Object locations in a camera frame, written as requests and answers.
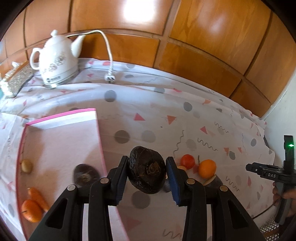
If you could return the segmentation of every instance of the red tomato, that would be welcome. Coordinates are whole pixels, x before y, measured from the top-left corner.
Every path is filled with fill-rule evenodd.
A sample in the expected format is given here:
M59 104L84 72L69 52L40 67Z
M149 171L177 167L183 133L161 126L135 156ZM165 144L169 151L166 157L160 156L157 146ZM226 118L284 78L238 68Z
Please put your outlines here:
M195 165L194 157L189 154L185 154L182 156L180 164L189 170Z

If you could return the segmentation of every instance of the human hand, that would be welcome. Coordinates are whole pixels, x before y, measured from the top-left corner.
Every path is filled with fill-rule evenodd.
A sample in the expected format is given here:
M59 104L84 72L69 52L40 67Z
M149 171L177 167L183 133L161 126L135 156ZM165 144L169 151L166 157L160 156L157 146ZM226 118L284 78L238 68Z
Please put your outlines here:
M273 201L274 201L274 205L277 206L279 204L279 200L281 198L281 196L278 194L278 190L276 188L276 182L274 182L272 184L274 186L272 193L273 193ZM296 190L295 189L291 189L287 192L285 192L282 196L282 198L284 199L289 199L292 198L292 204L288 213L288 217L293 216L294 214L296 214Z

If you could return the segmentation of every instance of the teapot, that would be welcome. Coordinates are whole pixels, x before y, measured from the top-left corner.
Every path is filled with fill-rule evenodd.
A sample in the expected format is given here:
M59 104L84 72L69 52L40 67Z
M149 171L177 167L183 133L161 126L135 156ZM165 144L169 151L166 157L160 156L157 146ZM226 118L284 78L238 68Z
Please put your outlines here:
M72 42L57 30L51 32L44 48L33 48L30 56L32 69L39 70L45 87L55 88L71 81L78 74L78 57L81 53L85 35L80 35ZM34 56L39 52L39 65L34 63Z

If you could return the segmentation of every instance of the kettle spout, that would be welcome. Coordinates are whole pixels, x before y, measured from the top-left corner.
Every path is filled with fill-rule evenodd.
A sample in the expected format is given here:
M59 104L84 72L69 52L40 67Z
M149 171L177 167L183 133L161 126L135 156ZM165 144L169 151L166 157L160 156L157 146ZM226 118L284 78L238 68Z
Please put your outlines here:
M81 53L82 42L84 38L85 38L85 35L80 35L71 44L71 52L75 58L78 58Z

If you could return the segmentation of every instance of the glittery box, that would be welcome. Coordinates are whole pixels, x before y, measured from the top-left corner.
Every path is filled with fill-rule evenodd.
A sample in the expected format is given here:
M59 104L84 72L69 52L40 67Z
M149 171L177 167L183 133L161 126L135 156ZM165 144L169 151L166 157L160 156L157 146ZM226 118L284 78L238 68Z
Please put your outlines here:
M0 88L6 97L14 98L25 83L33 77L33 74L34 70L29 61L21 63L5 74L4 78L0 80Z

